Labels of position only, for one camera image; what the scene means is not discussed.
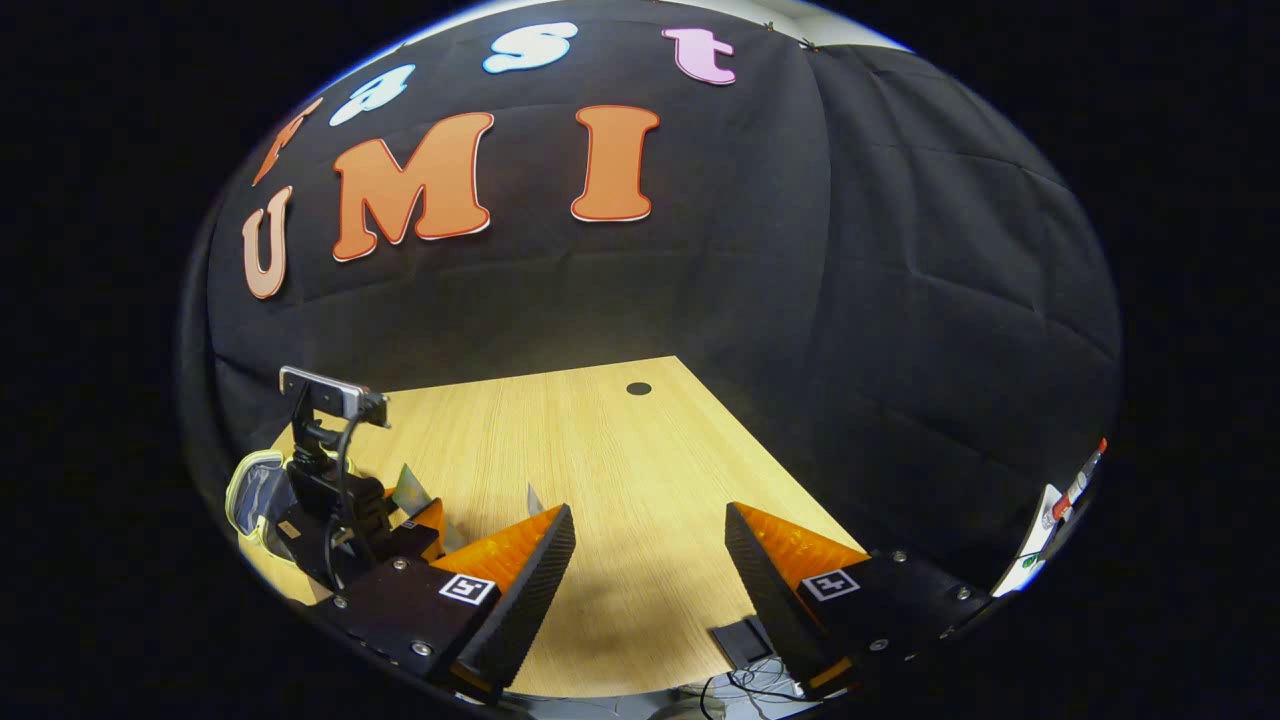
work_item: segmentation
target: red marker pen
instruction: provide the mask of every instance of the red marker pen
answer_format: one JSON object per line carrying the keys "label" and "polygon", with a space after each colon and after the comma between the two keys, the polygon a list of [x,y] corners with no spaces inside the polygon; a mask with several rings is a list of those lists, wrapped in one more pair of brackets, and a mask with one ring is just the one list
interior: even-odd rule
{"label": "red marker pen", "polygon": [[1071,505],[1080,498],[1080,493],[1084,488],[1089,486],[1089,479],[1093,478],[1093,470],[1098,466],[1098,460],[1102,459],[1102,454],[1107,451],[1107,438],[1102,438],[1098,443],[1098,448],[1093,451],[1093,455],[1084,462],[1080,471],[1075,474],[1075,482],[1073,482],[1066,488],[1066,493],[1053,503],[1053,520],[1062,520],[1064,523],[1071,519]]}

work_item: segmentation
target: letter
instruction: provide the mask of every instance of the letter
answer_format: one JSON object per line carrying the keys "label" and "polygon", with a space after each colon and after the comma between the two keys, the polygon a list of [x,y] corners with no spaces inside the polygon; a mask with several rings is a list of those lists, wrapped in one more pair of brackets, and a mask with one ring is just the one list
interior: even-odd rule
{"label": "letter", "polygon": [[649,217],[653,204],[640,193],[644,136],[658,115],[626,105],[595,105],[577,111],[586,126],[586,183],[570,213],[589,223],[628,222]]}
{"label": "letter", "polygon": [[475,161],[480,136],[490,127],[489,113],[445,118],[426,131],[403,168],[381,140],[361,142],[339,155],[333,163],[342,174],[334,260],[364,258],[378,247],[378,236],[365,227],[366,206],[387,240],[399,245],[420,193],[425,195],[422,217],[413,229],[422,240],[489,227],[489,210],[476,201]]}
{"label": "letter", "polygon": [[404,78],[412,72],[413,65],[401,65],[360,86],[360,90],[351,94],[351,100],[329,118],[329,127],[338,127],[361,113],[376,110],[390,102],[408,87],[404,85]]}
{"label": "letter", "polygon": [[554,63],[568,53],[568,42],[563,38],[577,35],[573,23],[547,23],[513,29],[489,46],[494,53],[484,61],[488,73],[498,74],[507,70],[540,68]]}
{"label": "letter", "polygon": [[275,159],[280,156],[280,149],[293,140],[293,133],[298,132],[298,126],[302,124],[302,120],[310,115],[311,110],[315,110],[323,100],[324,97],[316,99],[316,101],[312,102],[306,110],[302,110],[302,114],[289,120],[289,124],[280,129],[280,135],[275,136],[275,142],[271,143],[271,149],[266,151],[266,158],[262,158],[262,167],[259,168],[257,176],[253,177],[251,187],[257,187],[257,181],[262,179],[262,176],[275,167]]}
{"label": "letter", "polygon": [[244,236],[244,279],[248,281],[248,291],[259,300],[275,295],[284,282],[284,205],[291,195],[293,186],[287,186],[266,204],[271,215],[271,264],[265,270],[257,259],[257,228],[262,222],[262,210],[253,210],[241,229]]}
{"label": "letter", "polygon": [[676,28],[662,31],[662,36],[676,41],[676,65],[686,76],[710,85],[730,85],[733,82],[733,70],[716,67],[716,54],[732,55],[733,46],[716,40],[712,31]]}

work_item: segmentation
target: orange letter m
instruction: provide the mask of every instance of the orange letter m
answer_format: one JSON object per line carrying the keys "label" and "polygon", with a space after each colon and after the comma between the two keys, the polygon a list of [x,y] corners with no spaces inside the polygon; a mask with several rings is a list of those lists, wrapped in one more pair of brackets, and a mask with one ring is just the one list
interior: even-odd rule
{"label": "orange letter m", "polygon": [[480,136],[490,127],[489,113],[445,118],[426,131],[403,169],[381,140],[338,155],[333,169],[342,174],[342,199],[334,259],[346,263],[378,247],[378,236],[365,227],[366,206],[383,236],[399,245],[420,193],[422,217],[413,229],[422,240],[489,227],[489,210],[476,201],[475,160]]}

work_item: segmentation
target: black cable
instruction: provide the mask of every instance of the black cable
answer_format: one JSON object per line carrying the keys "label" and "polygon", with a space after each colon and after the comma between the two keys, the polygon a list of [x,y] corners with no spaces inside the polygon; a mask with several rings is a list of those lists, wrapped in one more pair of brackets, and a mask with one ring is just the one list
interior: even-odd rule
{"label": "black cable", "polygon": [[333,527],[338,523],[337,515],[330,515],[329,521],[324,525],[324,569],[329,574],[329,587],[333,592],[342,589],[342,580],[338,579],[338,574],[333,571],[333,560],[330,560],[330,551],[333,550]]}
{"label": "black cable", "polygon": [[751,694],[767,694],[767,696],[773,696],[773,697],[781,697],[781,698],[790,700],[792,702],[822,702],[820,700],[809,700],[809,698],[795,697],[795,696],[783,694],[783,693],[771,693],[768,691],[753,691],[751,688],[745,688],[745,687],[740,685],[737,683],[737,680],[733,679],[733,674],[732,673],[724,673],[724,676],[728,678],[728,684],[733,685],[735,688],[737,688],[740,691],[744,691],[744,692],[748,692],[748,693],[751,693]]}
{"label": "black cable", "polygon": [[347,491],[347,446],[351,443],[351,436],[356,432],[356,425],[364,419],[364,410],[357,410],[356,416],[347,421],[347,427],[342,430],[342,436],[338,438],[338,495],[342,497],[342,512],[346,516],[347,524],[355,536],[356,550],[365,557],[366,561],[374,562],[374,551],[369,544],[369,538],[365,537],[360,523],[356,521],[356,511],[351,506],[351,493]]}
{"label": "black cable", "polygon": [[707,712],[707,688],[712,687],[712,680],[714,679],[716,675],[707,678],[707,684],[703,685],[703,694],[698,698],[698,707],[703,711],[703,717],[707,717],[707,720],[716,720],[710,712]]}

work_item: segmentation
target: wooden table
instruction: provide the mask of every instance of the wooden table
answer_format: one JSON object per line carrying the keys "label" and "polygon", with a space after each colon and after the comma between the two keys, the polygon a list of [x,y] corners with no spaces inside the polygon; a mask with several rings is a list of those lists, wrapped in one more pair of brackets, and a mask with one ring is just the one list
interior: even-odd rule
{"label": "wooden table", "polygon": [[[628,393],[637,382],[652,391]],[[356,466],[390,487],[407,462],[468,541],[525,519],[526,483],[573,509],[577,548],[513,692],[608,697],[731,670],[708,629],[755,610],[724,548],[730,501],[861,550],[676,357],[388,395],[392,428],[356,432]],[[288,428],[274,447],[292,452]],[[328,596],[242,548],[284,594]]]}

